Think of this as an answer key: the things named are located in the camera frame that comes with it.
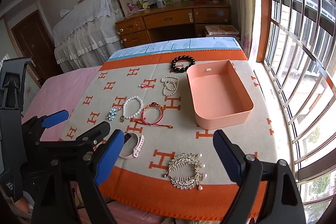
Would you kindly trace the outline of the wooden desk with drawers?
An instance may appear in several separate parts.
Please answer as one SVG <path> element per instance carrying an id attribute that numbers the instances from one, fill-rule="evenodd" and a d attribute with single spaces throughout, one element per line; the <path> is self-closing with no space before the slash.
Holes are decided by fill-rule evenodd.
<path id="1" fill-rule="evenodd" d="M 225 2 L 195 4 L 175 2 L 152 8 L 116 22 L 116 31 L 126 48 L 187 38 L 203 38 L 206 26 L 230 24 L 230 5 Z"/>

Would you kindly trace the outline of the dark wooden door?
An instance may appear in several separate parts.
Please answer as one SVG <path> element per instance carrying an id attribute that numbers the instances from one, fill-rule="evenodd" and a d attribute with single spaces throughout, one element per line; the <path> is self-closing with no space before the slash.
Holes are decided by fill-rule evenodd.
<path id="1" fill-rule="evenodd" d="M 41 85 L 63 73 L 55 59 L 55 46 L 38 11 L 32 12 L 11 30 L 23 56 L 31 57 L 30 67 Z"/>

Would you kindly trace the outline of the metal window grille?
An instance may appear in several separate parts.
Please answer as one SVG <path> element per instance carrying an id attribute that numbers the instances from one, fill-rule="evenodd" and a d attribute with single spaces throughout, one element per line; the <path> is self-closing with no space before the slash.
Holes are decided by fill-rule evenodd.
<path id="1" fill-rule="evenodd" d="M 307 223 L 335 203 L 335 0 L 269 0 L 264 67 L 289 133 Z"/>

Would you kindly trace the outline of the silver ring red charm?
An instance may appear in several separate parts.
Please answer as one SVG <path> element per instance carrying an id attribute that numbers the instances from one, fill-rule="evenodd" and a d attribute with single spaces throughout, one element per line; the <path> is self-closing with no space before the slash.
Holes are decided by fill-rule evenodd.
<path id="1" fill-rule="evenodd" d="M 145 83 L 140 83 L 140 84 L 138 85 L 138 87 L 139 87 L 139 88 L 142 88 L 142 89 L 145 89 L 145 88 L 148 88 L 148 85 L 145 84 Z"/>

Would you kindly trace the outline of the white pearl bracelet gold charm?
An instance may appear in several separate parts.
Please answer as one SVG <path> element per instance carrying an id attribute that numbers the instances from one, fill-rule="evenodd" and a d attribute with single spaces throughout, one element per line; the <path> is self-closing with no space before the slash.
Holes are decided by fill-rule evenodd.
<path id="1" fill-rule="evenodd" d="M 139 96 L 130 97 L 123 103 L 120 122 L 136 118 L 142 111 L 143 107 L 143 100 Z"/>

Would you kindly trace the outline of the orange grey H blanket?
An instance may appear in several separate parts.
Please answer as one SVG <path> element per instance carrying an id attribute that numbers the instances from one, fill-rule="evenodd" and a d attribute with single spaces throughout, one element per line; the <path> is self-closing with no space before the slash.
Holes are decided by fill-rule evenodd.
<path id="1" fill-rule="evenodd" d="M 241 50 L 200 50 L 189 55 L 197 64 L 230 60 L 245 85 L 254 108 L 246 122 L 224 127 L 232 143 L 244 153 L 261 161 L 275 162 L 276 145 L 264 98 L 247 58 Z M 61 134 L 71 141 L 106 119 L 113 107 L 120 107 L 132 96 L 139 96 L 144 105 L 156 102 L 163 107 L 159 126 L 142 124 L 137 116 L 110 123 L 112 130 L 137 133 L 145 142 L 137 159 L 118 159 L 108 180 L 100 189 L 103 194 L 128 206 L 150 213 L 192 220 L 219 221 L 224 217 L 238 190 L 232 183 L 214 146 L 214 130 L 199 127 L 187 73 L 179 74 L 177 92 L 168 96 L 161 79 L 172 74 L 171 61 L 178 52 L 157 53 L 116 61 L 107 61 L 101 73 L 89 84 L 77 103 Z M 145 83 L 148 88 L 138 85 Z M 181 153 L 201 153 L 207 178 L 203 190 L 180 190 L 162 175 L 169 161 Z"/>

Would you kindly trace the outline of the blue white tree sheet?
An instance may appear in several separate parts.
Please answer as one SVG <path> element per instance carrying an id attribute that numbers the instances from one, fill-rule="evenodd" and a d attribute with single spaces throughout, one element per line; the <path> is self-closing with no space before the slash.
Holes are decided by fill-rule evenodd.
<path id="1" fill-rule="evenodd" d="M 238 41 L 232 37 L 205 37 L 169 40 L 149 43 L 114 52 L 108 61 L 122 60 L 132 57 L 197 50 L 240 50 Z"/>

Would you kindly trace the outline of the white lace covered furniture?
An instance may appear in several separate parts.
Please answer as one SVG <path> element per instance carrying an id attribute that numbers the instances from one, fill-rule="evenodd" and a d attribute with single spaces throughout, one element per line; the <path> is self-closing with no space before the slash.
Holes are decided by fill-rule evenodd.
<path id="1" fill-rule="evenodd" d="M 85 0 L 53 28 L 55 59 L 64 73 L 103 65 L 123 48 L 116 23 L 123 19 L 118 0 Z"/>

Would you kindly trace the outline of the blue flower pearl brooch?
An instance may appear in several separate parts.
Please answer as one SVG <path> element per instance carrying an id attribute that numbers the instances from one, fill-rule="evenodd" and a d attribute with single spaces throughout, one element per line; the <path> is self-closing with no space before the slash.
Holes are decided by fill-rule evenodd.
<path id="1" fill-rule="evenodd" d="M 108 121 L 113 121 L 114 118 L 115 118 L 115 116 L 116 116 L 116 114 L 117 114 L 120 110 L 122 110 L 121 107 L 113 107 L 113 108 L 111 108 L 111 109 L 109 110 L 109 112 L 106 114 L 106 119 L 107 119 Z"/>

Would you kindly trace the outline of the stack of books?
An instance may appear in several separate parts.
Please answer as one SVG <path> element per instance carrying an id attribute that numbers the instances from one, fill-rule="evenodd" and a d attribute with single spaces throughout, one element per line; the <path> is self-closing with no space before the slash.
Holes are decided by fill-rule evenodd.
<path id="1" fill-rule="evenodd" d="M 239 32 L 232 25 L 207 25 L 206 36 L 212 37 L 239 37 Z"/>

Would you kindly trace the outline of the white mug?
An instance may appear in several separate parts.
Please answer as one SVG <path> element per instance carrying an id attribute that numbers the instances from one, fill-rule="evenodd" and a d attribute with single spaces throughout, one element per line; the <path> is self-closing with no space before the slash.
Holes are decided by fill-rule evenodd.
<path id="1" fill-rule="evenodd" d="M 166 2 L 165 0 L 157 0 L 156 5 L 158 9 L 163 9 L 166 7 Z"/>

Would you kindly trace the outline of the pink rectangular storage box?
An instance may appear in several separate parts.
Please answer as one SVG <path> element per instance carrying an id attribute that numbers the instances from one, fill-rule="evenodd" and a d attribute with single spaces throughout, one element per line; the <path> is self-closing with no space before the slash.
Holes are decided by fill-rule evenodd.
<path id="1" fill-rule="evenodd" d="M 187 79 L 199 127 L 214 130 L 249 118 L 254 104 L 230 60 L 193 65 Z"/>

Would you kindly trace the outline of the silver leaf pearl hairpiece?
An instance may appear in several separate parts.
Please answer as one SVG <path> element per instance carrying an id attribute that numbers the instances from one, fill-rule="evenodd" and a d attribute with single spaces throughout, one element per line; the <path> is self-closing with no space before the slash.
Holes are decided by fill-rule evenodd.
<path id="1" fill-rule="evenodd" d="M 201 153 L 181 153 L 173 157 L 162 175 L 173 187 L 180 190 L 203 190 L 202 183 L 207 178 Z"/>

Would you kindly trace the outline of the pink bed sheet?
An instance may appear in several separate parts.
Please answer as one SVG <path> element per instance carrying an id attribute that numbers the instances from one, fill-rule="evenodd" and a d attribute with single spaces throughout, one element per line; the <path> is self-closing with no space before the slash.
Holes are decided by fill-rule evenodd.
<path id="1" fill-rule="evenodd" d="M 31 102 L 22 122 L 61 110 L 71 114 L 89 84 L 101 73 L 100 67 L 70 71 L 48 79 Z"/>

